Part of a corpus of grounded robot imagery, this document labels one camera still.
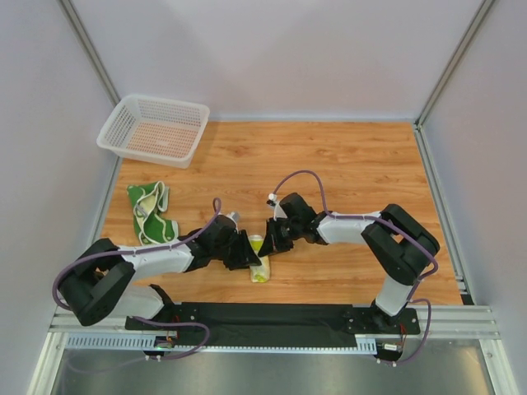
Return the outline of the yellow-green crocodile towel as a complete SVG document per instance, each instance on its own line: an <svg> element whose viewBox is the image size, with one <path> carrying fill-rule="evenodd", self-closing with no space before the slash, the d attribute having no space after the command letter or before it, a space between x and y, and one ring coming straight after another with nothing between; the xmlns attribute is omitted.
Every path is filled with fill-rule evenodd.
<svg viewBox="0 0 527 395"><path fill-rule="evenodd" d="M264 243L261 235L250 235L249 242L255 254L259 253ZM250 280L253 283L265 283L271 278L271 266L267 256L258 257L259 265L250 267Z"/></svg>

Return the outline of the dark green patterned towel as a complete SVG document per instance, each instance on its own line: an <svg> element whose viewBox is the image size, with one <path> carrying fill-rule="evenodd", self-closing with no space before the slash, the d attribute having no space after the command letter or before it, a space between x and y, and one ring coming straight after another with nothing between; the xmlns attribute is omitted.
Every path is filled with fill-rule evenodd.
<svg viewBox="0 0 527 395"><path fill-rule="evenodd" d="M162 181L126 188L133 211L133 228L142 246L173 242L179 236L177 221L166 219L170 188Z"/></svg>

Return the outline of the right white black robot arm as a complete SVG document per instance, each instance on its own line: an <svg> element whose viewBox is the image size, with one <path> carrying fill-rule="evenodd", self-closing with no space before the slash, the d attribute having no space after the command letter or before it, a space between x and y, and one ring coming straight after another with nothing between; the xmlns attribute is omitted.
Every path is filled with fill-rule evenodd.
<svg viewBox="0 0 527 395"><path fill-rule="evenodd" d="M438 270L437 239L401 206L389 204L382 211L344 215L315 212L308 205L282 205L282 214L266 223L266 235L258 255L285 253L294 242L310 244L364 244L386 273L371 304L377 321L395 323L420 283Z"/></svg>

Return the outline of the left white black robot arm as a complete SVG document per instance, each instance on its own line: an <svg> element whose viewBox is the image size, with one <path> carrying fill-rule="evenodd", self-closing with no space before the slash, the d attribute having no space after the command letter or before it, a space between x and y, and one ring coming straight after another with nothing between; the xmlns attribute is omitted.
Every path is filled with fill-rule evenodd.
<svg viewBox="0 0 527 395"><path fill-rule="evenodd" d="M239 215L214 216L204 227L184 238L151 247L129 247L110 239L97 240L55 278L55 303L75 314L82 326L108 317L120 304L129 286L143 278L165 273L186 273L218 260L233 271L259 266L249 236L238 229Z"/></svg>

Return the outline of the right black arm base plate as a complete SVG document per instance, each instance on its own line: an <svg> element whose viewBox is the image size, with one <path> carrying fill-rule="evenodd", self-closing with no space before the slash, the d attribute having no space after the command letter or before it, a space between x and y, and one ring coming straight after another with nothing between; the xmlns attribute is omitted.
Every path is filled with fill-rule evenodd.
<svg viewBox="0 0 527 395"><path fill-rule="evenodd" d="M372 307L351 307L344 311L343 318L346 330L353 334L399 335L403 330L409 335L421 333L415 309L406 308L390 317Z"/></svg>

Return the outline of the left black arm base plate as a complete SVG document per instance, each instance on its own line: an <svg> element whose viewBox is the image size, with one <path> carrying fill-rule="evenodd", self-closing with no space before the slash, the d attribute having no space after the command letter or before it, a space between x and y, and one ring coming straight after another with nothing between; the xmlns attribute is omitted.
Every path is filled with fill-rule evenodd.
<svg viewBox="0 0 527 395"><path fill-rule="evenodd" d="M166 327L145 323L145 320L155 323L196 323L199 315L201 303L184 302L181 304L164 304L155 314L136 313L128 316L124 327L132 331L182 331L197 332L200 330L195 325L184 327Z"/></svg>

